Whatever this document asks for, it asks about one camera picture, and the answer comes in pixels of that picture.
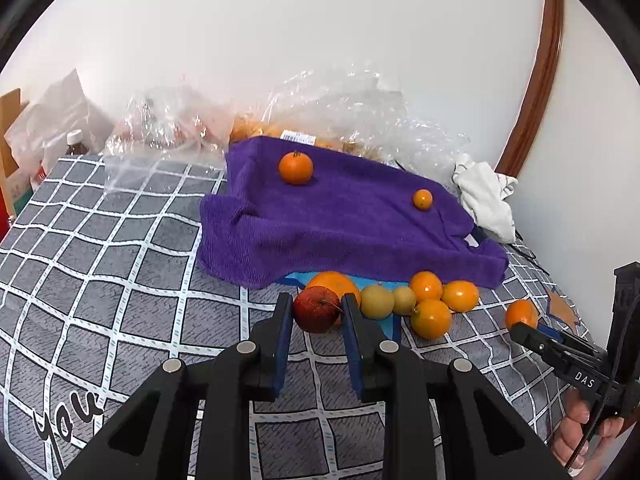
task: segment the brown glass bottle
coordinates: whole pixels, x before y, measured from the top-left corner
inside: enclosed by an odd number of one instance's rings
[[[66,134],[67,155],[86,155],[89,148],[82,143],[82,130],[74,130]]]

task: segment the apple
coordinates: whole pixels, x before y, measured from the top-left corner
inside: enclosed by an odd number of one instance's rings
[[[329,330],[341,312],[340,299],[325,286],[310,286],[293,301],[293,319],[304,332],[311,334]]]

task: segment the plastic bag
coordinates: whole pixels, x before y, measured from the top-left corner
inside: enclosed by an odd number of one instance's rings
[[[364,156],[456,189],[456,155],[468,138],[411,117],[401,91],[380,88],[370,68],[302,72],[276,88],[264,110],[236,117],[230,142],[268,135]]]
[[[105,146],[105,189],[137,188],[164,162],[224,168],[233,124],[228,107],[191,88],[155,88],[132,98]]]
[[[4,134],[18,166],[32,178],[44,179],[65,155],[66,134],[73,130],[82,131],[82,143],[92,153],[100,152],[106,136],[94,131],[89,109],[76,70],[53,83]]]

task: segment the checkered tablecloth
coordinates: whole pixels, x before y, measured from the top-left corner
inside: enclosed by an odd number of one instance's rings
[[[0,244],[0,431],[35,479],[57,477],[162,361],[215,357],[271,315],[279,292],[297,292],[247,290],[194,264],[199,202],[224,192],[223,171],[163,163],[108,195],[104,175],[100,158],[63,158]],[[504,283],[483,289],[481,304],[456,314],[444,338],[420,339],[403,320],[402,343],[438,362],[470,359],[546,440],[566,386],[511,343],[504,313],[529,297],[541,322],[563,328],[546,314],[543,284],[555,284],[506,249]],[[104,414],[84,422],[78,402],[87,412],[93,401]],[[358,402],[339,331],[294,326],[283,393],[250,412],[252,478],[380,478],[385,407]],[[433,444],[442,468],[439,431]]]

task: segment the wall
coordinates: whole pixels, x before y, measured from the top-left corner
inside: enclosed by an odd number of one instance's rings
[[[112,117],[187,82],[254,103],[314,67],[372,60],[421,111],[498,161],[530,76],[543,0],[56,0],[0,75],[39,95],[73,67]]]
[[[567,0],[556,82],[511,205],[601,346],[613,269],[640,260],[639,155],[640,87],[593,16]]]

